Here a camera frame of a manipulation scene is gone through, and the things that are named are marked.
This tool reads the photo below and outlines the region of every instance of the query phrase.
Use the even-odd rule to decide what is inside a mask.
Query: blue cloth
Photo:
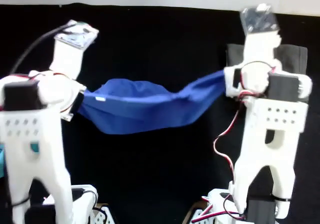
[[[95,92],[87,90],[78,112],[106,134],[181,127],[196,121],[224,91],[223,70],[176,93],[149,81],[111,79]]]

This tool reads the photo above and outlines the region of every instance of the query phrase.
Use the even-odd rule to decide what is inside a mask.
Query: black cloth
[[[0,75],[33,40],[70,19],[91,24],[99,36],[83,58],[79,81],[95,90],[112,78],[145,80],[176,92],[226,65],[226,44],[244,43],[239,13],[191,8],[0,6]],[[307,74],[313,80],[305,132],[296,156],[296,182],[286,224],[319,223],[320,212],[320,18],[277,15],[282,43],[308,49]],[[19,73],[45,70],[53,40],[45,41]],[[221,96],[195,123],[131,135],[107,135],[81,115],[63,122],[66,166],[73,184],[92,184],[100,203],[109,203],[120,224],[180,224],[194,202],[231,178],[226,161],[214,155],[212,141],[230,123],[238,106]],[[243,117],[217,148],[235,161]],[[257,185],[263,189],[264,184]],[[38,184],[32,199],[41,200]]]
[[[244,60],[244,45],[226,46],[227,66],[238,65]],[[306,74],[308,49],[303,46],[284,44],[274,49],[274,58],[282,64],[282,69],[289,73]]]

